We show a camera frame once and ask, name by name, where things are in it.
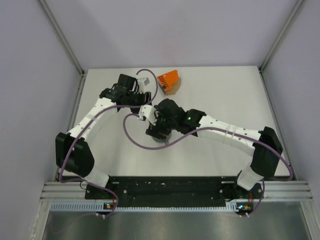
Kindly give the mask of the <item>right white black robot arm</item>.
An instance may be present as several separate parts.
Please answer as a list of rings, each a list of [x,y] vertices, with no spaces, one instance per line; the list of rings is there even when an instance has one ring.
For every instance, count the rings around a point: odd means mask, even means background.
[[[283,147],[273,128],[252,130],[217,120],[197,109],[183,110],[175,101],[164,99],[159,104],[144,105],[139,111],[141,119],[147,119],[146,134],[159,142],[165,142],[172,131],[183,135],[212,139],[236,148],[252,158],[240,171],[233,192],[245,198],[254,185],[275,175]]]

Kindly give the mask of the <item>orange coffee filter box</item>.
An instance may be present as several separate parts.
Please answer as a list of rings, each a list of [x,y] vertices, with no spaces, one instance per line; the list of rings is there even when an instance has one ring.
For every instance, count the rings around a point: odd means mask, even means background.
[[[157,81],[161,91],[166,97],[175,95],[182,83],[179,72],[176,69],[157,76]]]

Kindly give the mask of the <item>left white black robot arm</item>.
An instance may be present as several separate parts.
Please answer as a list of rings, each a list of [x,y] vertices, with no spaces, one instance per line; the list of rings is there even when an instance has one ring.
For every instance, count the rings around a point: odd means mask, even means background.
[[[141,106],[151,103],[152,94],[145,90],[149,83],[147,77],[120,74],[117,83],[100,93],[92,109],[76,126],[67,133],[60,132],[55,138],[56,165],[60,171],[97,185],[97,194],[109,198],[114,187],[108,183],[110,177],[95,164],[90,144],[120,109],[129,108],[138,114]]]

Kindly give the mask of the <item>clear glass coffee server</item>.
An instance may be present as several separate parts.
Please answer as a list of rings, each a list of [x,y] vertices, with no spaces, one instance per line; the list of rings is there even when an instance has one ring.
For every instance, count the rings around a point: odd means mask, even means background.
[[[151,137],[156,143],[161,143],[161,144],[165,144],[168,145],[170,139],[172,138],[172,133],[170,133],[169,135],[166,135],[164,139],[158,139],[156,137]]]

